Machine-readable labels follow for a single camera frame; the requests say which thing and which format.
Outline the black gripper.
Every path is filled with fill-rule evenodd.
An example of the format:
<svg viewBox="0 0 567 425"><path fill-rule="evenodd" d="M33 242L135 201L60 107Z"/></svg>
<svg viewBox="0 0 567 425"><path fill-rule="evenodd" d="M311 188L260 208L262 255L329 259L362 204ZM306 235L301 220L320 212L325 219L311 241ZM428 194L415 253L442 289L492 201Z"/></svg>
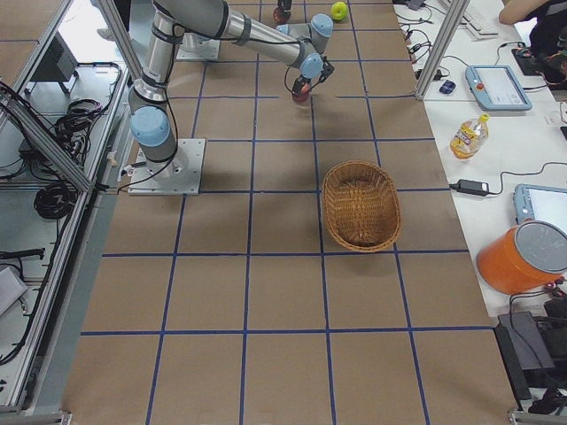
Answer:
<svg viewBox="0 0 567 425"><path fill-rule="evenodd" d="M290 12L292 6L292 0L278 0L277 7L283 12Z"/></svg>
<svg viewBox="0 0 567 425"><path fill-rule="evenodd" d="M315 86L325 82L333 72L334 66L328 59L305 59L299 66L299 76L295 81L308 82L311 93Z"/></svg>

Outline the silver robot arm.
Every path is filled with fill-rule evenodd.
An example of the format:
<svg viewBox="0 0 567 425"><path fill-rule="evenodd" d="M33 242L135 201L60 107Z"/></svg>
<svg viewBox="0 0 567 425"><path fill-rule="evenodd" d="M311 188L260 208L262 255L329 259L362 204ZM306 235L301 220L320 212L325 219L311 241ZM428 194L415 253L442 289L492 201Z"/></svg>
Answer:
<svg viewBox="0 0 567 425"><path fill-rule="evenodd" d="M232 9L226 1L175 1L166 9L196 43L231 42L274 58L299 46L297 39Z"/></svg>
<svg viewBox="0 0 567 425"><path fill-rule="evenodd" d="M324 52L333 31L326 14L309 22L269 27L225 1L156 1L154 20L140 77L129 92L130 130L145 155L151 180L177 177L184 168L176 139L175 116L167 87L176 54L186 34L231 42L299 70L289 89L296 102L308 99L312 88L334 71Z"/></svg>

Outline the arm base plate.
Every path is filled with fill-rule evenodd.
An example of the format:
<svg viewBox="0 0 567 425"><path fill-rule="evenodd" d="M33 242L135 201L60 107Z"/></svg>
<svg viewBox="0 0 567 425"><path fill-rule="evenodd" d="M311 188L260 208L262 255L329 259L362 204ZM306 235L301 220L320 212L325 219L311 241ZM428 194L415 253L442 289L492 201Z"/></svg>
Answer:
<svg viewBox="0 0 567 425"><path fill-rule="evenodd" d="M186 32L176 53L176 59L190 62L217 61L221 42Z"/></svg>
<svg viewBox="0 0 567 425"><path fill-rule="evenodd" d="M132 172L127 186L131 196L197 195L201 182L205 139L178 140L177 151L170 162L156 163L146 158L147 148L140 147L137 161L144 162Z"/></svg>

